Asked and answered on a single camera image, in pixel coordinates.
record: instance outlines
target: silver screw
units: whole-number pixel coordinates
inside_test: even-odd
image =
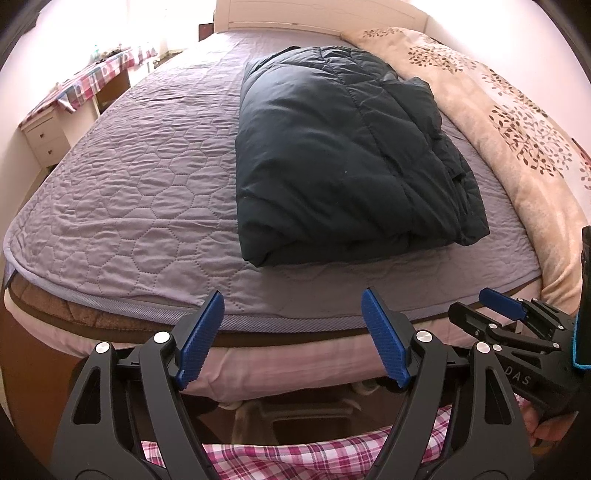
[[[170,334],[168,332],[158,332],[154,335],[154,342],[156,343],[166,343],[170,340]]]
[[[420,330],[417,332],[417,340],[422,343],[429,343],[433,340],[433,335],[426,330]]]
[[[101,342],[95,347],[95,350],[96,353],[105,353],[109,351],[109,348],[111,348],[111,346],[107,342]]]
[[[480,353],[489,353],[491,351],[491,347],[488,345],[488,343],[478,342],[476,344],[476,350],[478,350]]]

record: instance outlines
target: plaid tablecloth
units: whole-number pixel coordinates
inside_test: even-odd
[[[142,65],[146,59],[156,55],[157,52],[152,47],[127,48],[105,61],[88,65],[73,78],[61,84],[58,89],[50,92],[29,112],[19,127],[54,104],[58,104],[70,113],[74,113],[123,70]]]

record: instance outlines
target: folded black jacket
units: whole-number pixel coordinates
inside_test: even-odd
[[[256,266],[371,260],[489,233],[429,85],[348,47],[247,64],[236,202],[242,256]]]

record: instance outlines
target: white headboard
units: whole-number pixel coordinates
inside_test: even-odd
[[[292,28],[332,35],[362,28],[425,31],[428,15],[401,0],[217,0],[215,31]]]

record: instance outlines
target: pink plaid fabric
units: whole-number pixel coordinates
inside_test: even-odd
[[[49,93],[29,112],[19,127],[54,104],[62,106],[70,113],[75,112],[123,70],[142,65],[146,59],[156,55],[157,52],[154,48],[127,48],[105,61],[88,65],[78,72],[74,78],[64,82],[58,90]]]
[[[518,404],[524,399],[515,396]],[[452,407],[440,408],[423,462],[441,455]],[[371,469],[391,427],[355,437],[305,445],[203,445],[222,480],[361,480]],[[142,442],[146,459],[165,466],[158,445]]]

